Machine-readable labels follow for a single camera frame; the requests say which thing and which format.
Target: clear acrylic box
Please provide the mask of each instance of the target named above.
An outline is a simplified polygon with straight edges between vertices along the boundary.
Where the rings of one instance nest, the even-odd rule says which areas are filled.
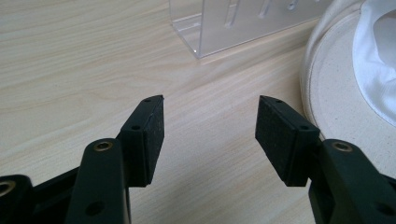
[[[332,0],[169,0],[172,24],[197,58],[321,16]]]

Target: wood grain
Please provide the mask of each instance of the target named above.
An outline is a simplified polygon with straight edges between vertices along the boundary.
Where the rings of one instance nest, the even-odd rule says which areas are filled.
[[[254,139],[261,94],[303,112],[298,70],[315,22],[197,60],[165,0],[0,2],[0,175],[39,184],[115,137],[140,100],[165,98],[151,186],[133,223],[313,223]]]

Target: table surface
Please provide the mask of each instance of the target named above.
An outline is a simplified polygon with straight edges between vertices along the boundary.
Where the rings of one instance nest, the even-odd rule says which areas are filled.
[[[153,182],[130,189],[133,223],[313,223],[254,139],[260,95],[300,113],[315,22],[197,60],[166,0],[0,2],[0,175],[34,185],[79,166],[138,103],[163,94]]]

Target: screw hole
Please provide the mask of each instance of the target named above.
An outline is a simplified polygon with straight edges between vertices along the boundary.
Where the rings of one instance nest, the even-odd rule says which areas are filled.
[[[350,145],[342,143],[342,142],[334,142],[334,143],[332,143],[332,146],[335,149],[338,149],[340,151],[345,151],[345,152],[351,152],[352,151],[352,147]]]
[[[15,181],[13,180],[6,180],[0,182],[0,197],[7,195],[10,193],[16,186]]]
[[[95,151],[105,151],[108,149],[111,149],[113,147],[113,144],[111,142],[100,142],[96,144],[93,149]]]
[[[85,209],[85,214],[87,214],[90,217],[93,217],[100,214],[104,209],[105,209],[105,203],[103,202],[90,203]]]
[[[395,210],[385,203],[375,203],[375,209],[385,216],[392,217],[396,215]]]

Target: white cloth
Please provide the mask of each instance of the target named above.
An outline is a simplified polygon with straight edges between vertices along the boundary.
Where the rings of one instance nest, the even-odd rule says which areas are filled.
[[[381,1],[396,2],[370,1],[381,5]],[[365,13],[361,10],[363,3],[363,0],[333,0],[312,32],[300,73],[304,111],[307,118],[320,128],[321,138],[342,139],[358,146],[380,173],[396,177],[396,126],[369,105],[358,85],[360,77],[355,76],[353,43],[361,15]],[[394,18],[394,14],[380,16],[371,32],[375,36],[379,59],[387,67],[394,68],[395,50],[391,44],[395,38],[387,36],[394,36],[395,30],[389,28],[389,17]],[[383,81],[385,77],[369,78]],[[369,89],[378,88],[374,91],[386,92],[387,98],[394,100],[395,95],[391,93],[394,87],[384,91],[384,85],[369,84],[366,85],[371,86]]]
[[[370,107],[396,127],[396,1],[367,0],[353,40],[353,67]]]

